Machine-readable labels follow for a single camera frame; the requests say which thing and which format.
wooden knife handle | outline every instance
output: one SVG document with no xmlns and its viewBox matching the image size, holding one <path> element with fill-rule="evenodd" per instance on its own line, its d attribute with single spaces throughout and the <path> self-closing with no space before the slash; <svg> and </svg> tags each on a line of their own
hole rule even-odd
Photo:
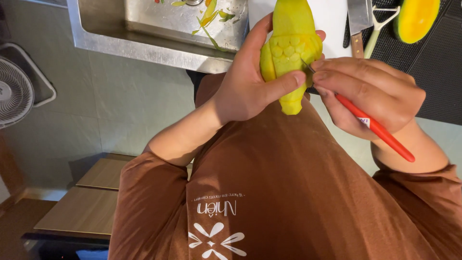
<svg viewBox="0 0 462 260">
<path fill-rule="evenodd" d="M 362 32 L 351 36 L 351 50 L 354 58 L 364 59 Z"/>
</svg>

papaya half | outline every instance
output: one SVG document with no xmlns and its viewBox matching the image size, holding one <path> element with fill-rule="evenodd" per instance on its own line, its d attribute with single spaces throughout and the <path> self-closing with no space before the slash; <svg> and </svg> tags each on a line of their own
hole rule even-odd
<svg viewBox="0 0 462 260">
<path fill-rule="evenodd" d="M 315 32 L 315 23 L 306 0 L 277 0 L 273 13 L 273 35 L 263 45 L 260 54 L 260 71 L 268 82 L 293 70 L 305 70 L 321 58 L 322 41 Z M 310 75 L 295 91 L 279 99 L 282 112 L 296 115 L 302 109 L 303 94 L 313 83 Z"/>
<path fill-rule="evenodd" d="M 395 34 L 404 43 L 421 40 L 438 16 L 440 0 L 403 0 L 394 21 Z"/>
</svg>

person's right hand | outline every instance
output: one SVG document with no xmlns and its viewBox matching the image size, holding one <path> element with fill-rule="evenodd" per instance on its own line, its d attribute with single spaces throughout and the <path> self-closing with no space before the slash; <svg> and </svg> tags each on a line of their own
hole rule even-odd
<svg viewBox="0 0 462 260">
<path fill-rule="evenodd" d="M 378 137 L 335 97 L 341 94 L 374 118 L 390 133 L 405 127 L 419 111 L 425 91 L 412 76 L 372 59 L 350 57 L 318 60 L 314 87 L 334 124 L 345 132 L 367 140 Z"/>
</svg>

red knife handle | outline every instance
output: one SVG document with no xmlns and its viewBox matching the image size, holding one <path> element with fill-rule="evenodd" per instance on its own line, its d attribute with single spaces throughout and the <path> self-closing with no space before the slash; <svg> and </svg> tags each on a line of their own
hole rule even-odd
<svg viewBox="0 0 462 260">
<path fill-rule="evenodd" d="M 409 162 L 415 162 L 415 157 L 409 150 L 407 150 L 396 138 L 394 138 L 379 122 L 371 118 L 369 115 L 364 113 L 361 109 L 357 108 L 351 101 L 346 99 L 340 94 L 336 94 L 335 97 L 344 105 L 354 116 L 356 116 L 362 123 L 374 132 L 380 139 L 382 139 L 387 145 L 395 150 L 399 155 Z"/>
</svg>

chef's knife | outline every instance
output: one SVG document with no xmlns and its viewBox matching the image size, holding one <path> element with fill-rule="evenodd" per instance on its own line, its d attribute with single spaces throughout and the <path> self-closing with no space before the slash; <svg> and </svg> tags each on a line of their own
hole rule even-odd
<svg viewBox="0 0 462 260">
<path fill-rule="evenodd" d="M 374 25 L 372 19 L 372 0 L 347 0 L 347 2 L 353 57 L 364 58 L 363 34 L 361 30 Z"/>
</svg>

